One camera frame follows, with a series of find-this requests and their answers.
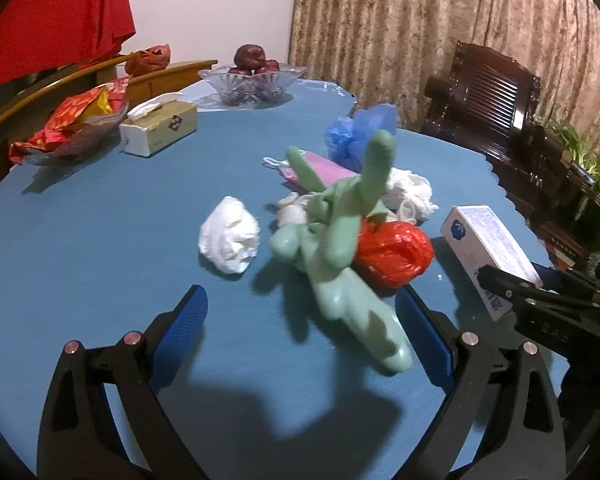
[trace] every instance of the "white box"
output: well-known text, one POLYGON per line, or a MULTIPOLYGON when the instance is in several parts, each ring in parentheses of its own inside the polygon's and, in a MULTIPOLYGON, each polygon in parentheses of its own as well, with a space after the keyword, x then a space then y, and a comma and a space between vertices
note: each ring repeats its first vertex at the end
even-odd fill
POLYGON ((151 156, 197 130, 196 105, 182 101, 181 97, 180 92, 163 94, 133 108, 128 119, 120 124, 124 151, 151 156), (160 118, 152 120, 152 114, 160 118))
POLYGON ((478 284, 478 269, 491 265, 542 287, 540 276, 504 224, 487 205, 456 206, 440 229, 469 275, 491 319, 511 310, 511 302, 478 284))

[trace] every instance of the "pink face mask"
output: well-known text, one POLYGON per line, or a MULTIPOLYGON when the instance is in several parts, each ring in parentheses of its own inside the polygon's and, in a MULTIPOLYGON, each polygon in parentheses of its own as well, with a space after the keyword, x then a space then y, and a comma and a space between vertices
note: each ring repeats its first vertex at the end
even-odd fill
MULTIPOLYGON (((357 173, 347 170, 328 158, 324 158, 314 152, 302 152, 302 156, 304 156, 304 160, 314 168, 315 173, 320 177, 320 180, 325 186, 332 186, 341 178, 349 178, 350 176, 357 175, 357 173)), ((287 180, 302 187, 302 184, 300 184, 298 177, 294 173, 294 170, 291 169, 287 160, 276 160, 275 158, 266 156, 263 159, 263 164, 268 168, 278 170, 287 180)))

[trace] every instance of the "blue tablecloth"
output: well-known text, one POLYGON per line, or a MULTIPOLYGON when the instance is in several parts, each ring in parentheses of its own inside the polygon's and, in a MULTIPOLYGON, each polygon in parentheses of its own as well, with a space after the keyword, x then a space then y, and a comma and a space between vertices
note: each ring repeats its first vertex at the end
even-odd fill
MULTIPOLYGON (((143 330, 192 283, 210 298, 203 334, 165 412, 214 480, 391 478, 443 399, 418 362, 393 377, 337 322, 317 312, 306 278, 270 258, 282 178, 261 165, 291 144, 325 153, 323 132, 354 98, 298 82, 267 110, 200 114, 199 130, 149 159, 109 146, 70 171, 24 166, 0 184, 0 430, 35 468, 46 390, 62 345, 87 348, 143 330), (225 195, 258 219, 260 252, 227 278, 199 257, 200 225, 225 195)), ((395 165, 427 177, 440 206, 424 224, 436 259, 413 285, 433 309, 483 339, 516 346, 512 317, 492 323, 440 225, 454 205, 488 204, 532 261, 548 264, 484 157, 401 130, 395 165)), ((544 352, 556 388, 564 359, 544 352)), ((142 463, 120 401, 114 416, 142 463)), ((477 447, 479 420, 458 463, 477 447)))

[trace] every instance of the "fruit bowl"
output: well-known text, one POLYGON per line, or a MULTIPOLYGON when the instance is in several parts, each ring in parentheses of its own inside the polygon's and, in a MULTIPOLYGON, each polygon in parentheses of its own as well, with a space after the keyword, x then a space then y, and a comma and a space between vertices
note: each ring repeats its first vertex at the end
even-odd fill
POLYGON ((231 106, 281 101, 288 86, 306 71, 304 66, 280 64, 279 72, 242 75, 229 73, 231 68, 232 65, 224 65, 198 72, 218 92, 222 102, 231 106))

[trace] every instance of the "orange plastic bag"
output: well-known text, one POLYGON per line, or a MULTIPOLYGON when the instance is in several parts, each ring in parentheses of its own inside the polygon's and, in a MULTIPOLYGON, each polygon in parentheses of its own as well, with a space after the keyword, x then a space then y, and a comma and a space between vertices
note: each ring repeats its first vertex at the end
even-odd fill
POLYGON ((363 219, 354 266, 371 285, 400 288, 427 270, 432 259, 431 241, 415 225, 363 219))
POLYGON ((141 50, 137 56, 125 64, 125 72, 130 76, 148 74, 167 68, 171 62, 171 49, 169 45, 156 45, 141 50))

